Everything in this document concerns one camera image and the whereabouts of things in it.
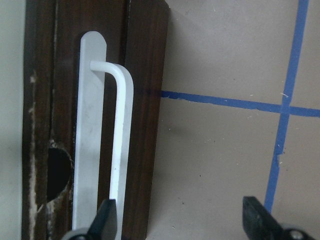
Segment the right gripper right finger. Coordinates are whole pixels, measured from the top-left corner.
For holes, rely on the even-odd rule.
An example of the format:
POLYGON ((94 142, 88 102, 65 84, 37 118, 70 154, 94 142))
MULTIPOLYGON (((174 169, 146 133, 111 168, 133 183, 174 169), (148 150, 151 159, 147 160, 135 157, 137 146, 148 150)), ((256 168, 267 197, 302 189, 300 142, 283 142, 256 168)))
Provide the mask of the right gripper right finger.
POLYGON ((254 196, 243 197, 242 226, 249 240, 292 239, 254 196))

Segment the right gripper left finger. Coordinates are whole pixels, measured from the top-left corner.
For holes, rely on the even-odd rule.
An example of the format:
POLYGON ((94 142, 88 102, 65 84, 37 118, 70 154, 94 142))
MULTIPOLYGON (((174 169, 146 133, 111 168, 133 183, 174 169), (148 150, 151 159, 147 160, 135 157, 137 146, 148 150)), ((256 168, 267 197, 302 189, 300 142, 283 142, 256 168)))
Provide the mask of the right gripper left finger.
POLYGON ((115 199, 105 199, 90 225, 88 240, 114 240, 117 234, 117 209, 115 199))

